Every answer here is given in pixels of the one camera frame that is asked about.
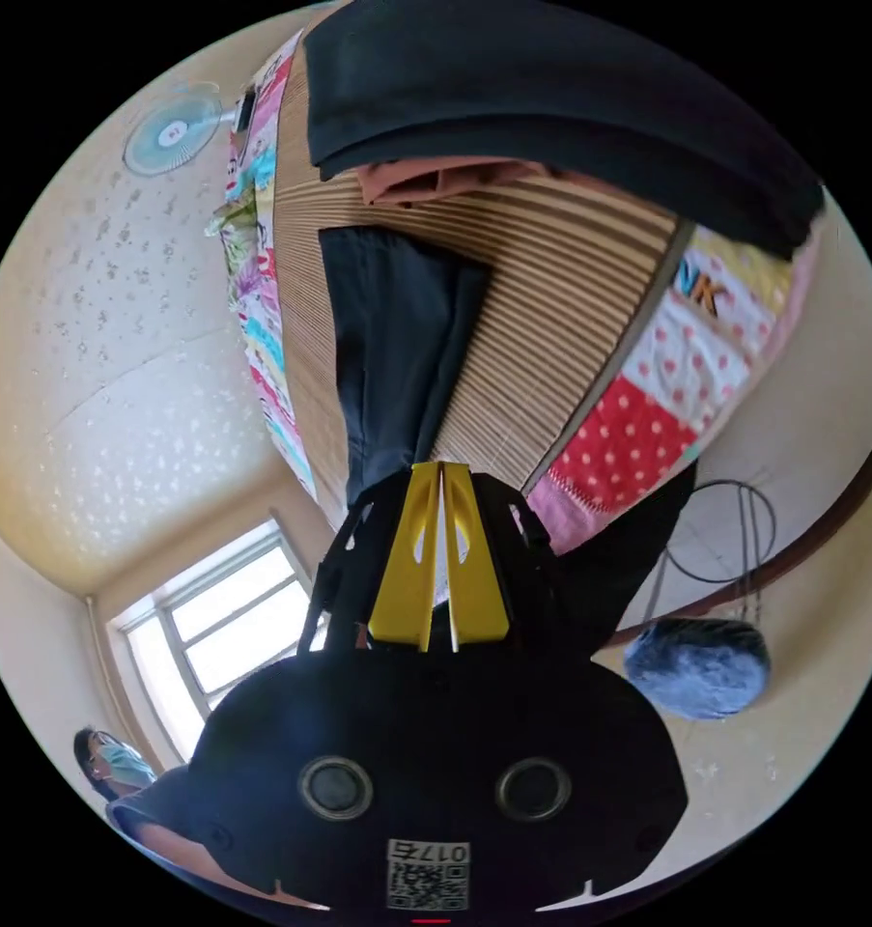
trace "gray fluffy ball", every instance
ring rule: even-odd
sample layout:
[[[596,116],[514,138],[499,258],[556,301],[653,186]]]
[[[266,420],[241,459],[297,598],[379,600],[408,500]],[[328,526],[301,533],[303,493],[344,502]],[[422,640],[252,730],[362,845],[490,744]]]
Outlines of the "gray fluffy ball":
[[[771,658],[745,621],[664,618],[626,648],[626,676],[655,705],[690,720],[728,717],[764,691]]]

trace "dark pants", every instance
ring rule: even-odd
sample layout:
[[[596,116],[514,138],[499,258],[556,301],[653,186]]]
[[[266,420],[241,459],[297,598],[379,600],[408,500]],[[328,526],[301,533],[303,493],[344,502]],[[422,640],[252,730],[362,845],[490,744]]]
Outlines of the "dark pants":
[[[374,226],[322,229],[319,238],[352,506],[363,490],[429,459],[491,269]]]

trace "woman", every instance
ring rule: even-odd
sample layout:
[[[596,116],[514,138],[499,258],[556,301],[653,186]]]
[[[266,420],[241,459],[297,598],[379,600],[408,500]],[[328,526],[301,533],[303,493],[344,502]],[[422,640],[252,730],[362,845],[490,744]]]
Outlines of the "woman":
[[[238,882],[223,872],[201,844],[182,836],[190,833],[183,787],[186,766],[156,776],[133,747],[93,727],[82,728],[75,734],[73,750],[75,761],[92,788],[107,799],[104,810],[108,822],[132,843],[148,851],[147,856],[171,863],[166,868],[174,874],[206,880],[202,884],[194,878],[185,878],[211,894],[207,883],[283,904],[321,907],[286,894],[280,886],[269,895]],[[221,897],[233,903],[225,894]]]
[[[155,773],[142,756],[105,731],[83,727],[75,734],[72,749],[85,778],[108,803],[155,782]]]

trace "hair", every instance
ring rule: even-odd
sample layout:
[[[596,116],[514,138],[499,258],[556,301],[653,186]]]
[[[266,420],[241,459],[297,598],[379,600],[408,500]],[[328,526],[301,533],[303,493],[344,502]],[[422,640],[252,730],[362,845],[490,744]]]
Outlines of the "hair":
[[[91,787],[106,801],[116,801],[120,796],[105,782],[103,779],[97,779],[92,775],[91,769],[91,738],[95,734],[103,734],[112,741],[121,744],[112,734],[106,731],[96,731],[90,724],[83,727],[75,734],[71,744],[72,752],[75,754],[75,762],[78,768],[84,773],[85,778],[91,783]]]

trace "wall fan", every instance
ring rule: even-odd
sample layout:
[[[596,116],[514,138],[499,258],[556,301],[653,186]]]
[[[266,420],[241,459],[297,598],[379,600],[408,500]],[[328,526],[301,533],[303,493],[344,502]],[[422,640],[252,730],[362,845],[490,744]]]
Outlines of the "wall fan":
[[[127,137],[124,164],[140,177],[157,177],[186,164],[204,150],[221,123],[236,111],[224,112],[216,84],[189,84],[143,116]]]

